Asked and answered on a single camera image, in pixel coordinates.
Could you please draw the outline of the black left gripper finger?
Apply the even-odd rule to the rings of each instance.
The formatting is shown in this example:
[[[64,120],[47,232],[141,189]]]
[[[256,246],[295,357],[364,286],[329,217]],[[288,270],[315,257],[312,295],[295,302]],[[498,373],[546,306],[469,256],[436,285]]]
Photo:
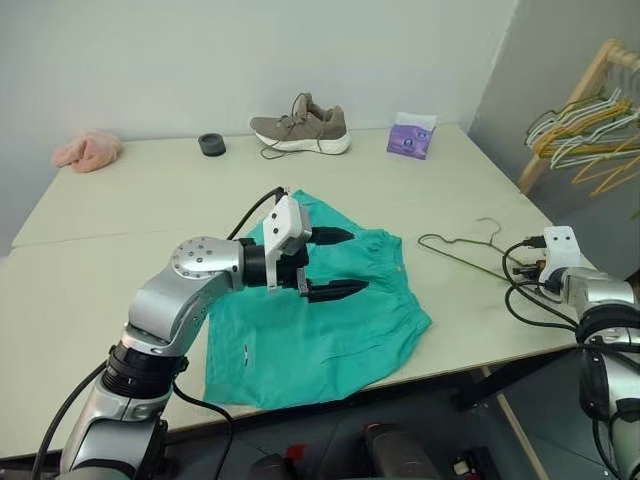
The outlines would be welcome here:
[[[347,242],[354,238],[355,235],[353,233],[339,227],[313,227],[307,242],[319,246],[329,246]]]
[[[369,286],[367,281],[355,279],[332,280],[324,285],[313,285],[307,281],[307,293],[304,297],[309,303],[320,303],[344,299]]]

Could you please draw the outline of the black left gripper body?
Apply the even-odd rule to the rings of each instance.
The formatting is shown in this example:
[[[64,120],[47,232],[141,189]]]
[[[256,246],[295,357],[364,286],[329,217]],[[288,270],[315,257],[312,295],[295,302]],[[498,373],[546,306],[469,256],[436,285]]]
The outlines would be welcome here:
[[[282,288],[298,291],[300,296],[309,294],[305,267],[309,264],[307,247],[301,247],[293,255],[282,254],[277,261],[277,284]]]

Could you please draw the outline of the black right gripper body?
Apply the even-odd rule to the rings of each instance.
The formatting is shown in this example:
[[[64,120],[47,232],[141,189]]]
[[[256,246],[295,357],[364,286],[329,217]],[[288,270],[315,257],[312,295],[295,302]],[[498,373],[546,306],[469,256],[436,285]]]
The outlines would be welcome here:
[[[514,267],[514,275],[516,276],[516,285],[518,287],[543,287],[544,281],[541,281],[541,274],[546,267],[545,260],[537,260],[535,263],[517,264]]]

